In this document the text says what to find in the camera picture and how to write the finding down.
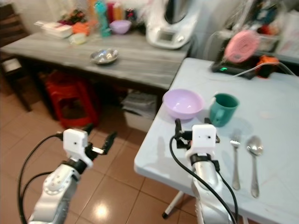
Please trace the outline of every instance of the metal bowl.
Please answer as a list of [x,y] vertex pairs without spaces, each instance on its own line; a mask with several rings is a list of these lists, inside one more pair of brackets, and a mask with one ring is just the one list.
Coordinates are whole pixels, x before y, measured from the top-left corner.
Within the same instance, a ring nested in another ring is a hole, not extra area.
[[105,49],[93,52],[90,60],[96,64],[110,64],[118,58],[118,51],[114,49]]

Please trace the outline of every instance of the teal bottle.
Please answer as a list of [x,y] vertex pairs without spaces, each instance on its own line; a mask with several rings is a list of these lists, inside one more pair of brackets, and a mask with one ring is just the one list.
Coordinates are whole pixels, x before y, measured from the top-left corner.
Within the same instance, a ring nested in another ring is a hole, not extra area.
[[98,0],[95,5],[95,12],[97,13],[98,20],[99,20],[99,30],[102,37],[107,37],[111,35],[111,31],[108,25],[107,19],[107,5],[105,2]]

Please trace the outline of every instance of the tiled floor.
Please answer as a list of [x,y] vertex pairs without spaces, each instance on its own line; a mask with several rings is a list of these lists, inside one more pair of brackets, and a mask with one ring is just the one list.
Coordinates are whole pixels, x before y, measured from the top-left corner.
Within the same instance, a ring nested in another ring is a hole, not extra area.
[[[41,102],[32,107],[32,112],[25,112],[15,96],[0,96],[0,223],[3,224],[21,223],[16,186],[26,156],[43,137],[62,130]],[[104,109],[99,128],[92,132],[90,141],[100,147],[113,130],[119,136],[109,154],[98,157],[93,168],[82,175],[66,224],[195,224],[194,199],[190,196],[184,197],[167,220],[162,219],[162,212],[177,191],[134,172],[134,158],[145,133],[127,127],[119,110]],[[49,140],[32,157],[24,181],[37,173],[54,170],[65,159],[62,143]],[[40,196],[43,180],[44,177],[36,179],[26,193],[26,217]]]

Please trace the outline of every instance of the pink fan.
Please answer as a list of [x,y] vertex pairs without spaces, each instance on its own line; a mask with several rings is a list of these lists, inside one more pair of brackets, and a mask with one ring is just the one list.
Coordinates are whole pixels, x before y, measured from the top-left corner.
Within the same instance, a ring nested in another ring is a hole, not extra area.
[[224,57],[233,63],[244,62],[254,54],[259,43],[257,32],[243,30],[229,41],[224,51]]

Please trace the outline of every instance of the cup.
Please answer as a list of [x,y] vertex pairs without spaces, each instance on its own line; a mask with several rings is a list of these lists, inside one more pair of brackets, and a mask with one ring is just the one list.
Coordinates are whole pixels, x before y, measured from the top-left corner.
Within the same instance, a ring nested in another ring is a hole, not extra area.
[[210,120],[215,127],[225,126],[232,118],[239,106],[239,100],[226,93],[218,93],[214,96],[214,103],[210,108]]

